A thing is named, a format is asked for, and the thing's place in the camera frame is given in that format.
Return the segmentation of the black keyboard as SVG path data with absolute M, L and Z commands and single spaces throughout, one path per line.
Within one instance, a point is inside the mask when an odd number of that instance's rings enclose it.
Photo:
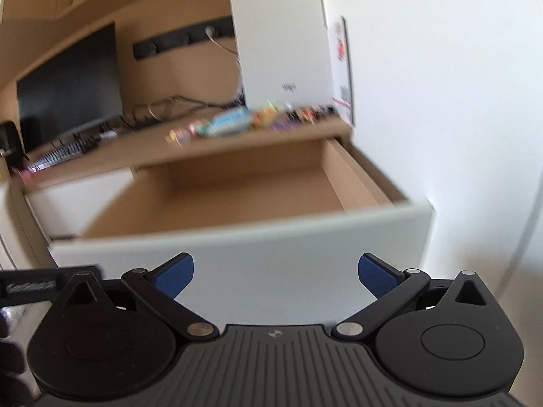
M 100 137 L 75 134 L 71 141 L 60 143 L 41 154 L 36 160 L 30 161 L 26 169 L 30 173 L 37 173 L 53 166 L 59 166 L 94 151 L 99 144 Z

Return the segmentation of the white box red stripe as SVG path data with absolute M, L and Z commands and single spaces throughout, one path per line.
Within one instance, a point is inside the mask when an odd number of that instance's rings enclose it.
M 327 31 L 331 56 L 332 103 L 340 118 L 354 125 L 352 77 L 346 20 L 338 16 Z

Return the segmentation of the red yellow toy camera keychain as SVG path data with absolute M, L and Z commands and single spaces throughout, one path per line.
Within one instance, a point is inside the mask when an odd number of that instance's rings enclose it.
M 278 109 L 273 104 L 268 104 L 251 113 L 251 127 L 254 129 L 268 128 L 278 117 Z

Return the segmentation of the purple crystal bead cluster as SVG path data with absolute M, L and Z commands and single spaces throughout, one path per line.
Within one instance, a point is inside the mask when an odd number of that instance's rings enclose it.
M 269 130 L 270 131 L 289 131 L 300 125 L 301 123 L 299 121 L 284 118 L 284 119 L 277 120 L 276 122 L 273 122 L 273 124 L 269 126 Z

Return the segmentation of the small white left drawer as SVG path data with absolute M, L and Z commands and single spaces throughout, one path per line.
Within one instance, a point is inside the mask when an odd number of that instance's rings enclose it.
M 122 169 L 30 192 L 27 202 L 47 237 L 77 237 L 132 184 L 133 172 Z

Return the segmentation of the teal white tissue pack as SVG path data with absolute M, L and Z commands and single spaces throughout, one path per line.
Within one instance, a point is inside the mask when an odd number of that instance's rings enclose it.
M 221 137 L 248 130 L 253 115 L 248 109 L 230 109 L 210 120 L 205 130 L 206 137 Z

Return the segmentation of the black computer monitor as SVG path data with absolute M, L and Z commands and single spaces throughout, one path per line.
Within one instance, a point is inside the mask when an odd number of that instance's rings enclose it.
M 72 44 L 17 82 L 24 149 L 123 115 L 113 23 Z

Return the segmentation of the black wall socket strip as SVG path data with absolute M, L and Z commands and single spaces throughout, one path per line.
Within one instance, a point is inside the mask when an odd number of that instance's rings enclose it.
M 232 16 L 215 18 L 173 31 L 156 34 L 133 43 L 133 58 L 136 61 L 154 57 L 174 49 L 189 47 L 202 41 L 220 38 L 234 38 L 235 28 Z

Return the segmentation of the white aigo computer case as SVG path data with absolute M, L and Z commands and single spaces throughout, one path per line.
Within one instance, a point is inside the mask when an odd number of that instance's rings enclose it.
M 230 0 L 247 106 L 332 103 L 322 0 Z

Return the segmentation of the pink fish plush toy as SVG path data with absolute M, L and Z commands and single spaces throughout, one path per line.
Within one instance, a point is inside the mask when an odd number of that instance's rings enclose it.
M 188 131 L 192 136 L 205 137 L 208 134 L 210 122 L 204 119 L 194 120 L 188 125 Z

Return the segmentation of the black-haired doll keychain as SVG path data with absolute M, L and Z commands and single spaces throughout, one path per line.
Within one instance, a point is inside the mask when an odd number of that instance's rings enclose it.
M 302 108 L 289 108 L 286 111 L 286 116 L 290 121 L 302 124 L 315 124 L 323 119 L 327 119 L 329 116 L 332 116 L 334 114 L 334 108 L 332 106 L 325 105 L 303 106 Z

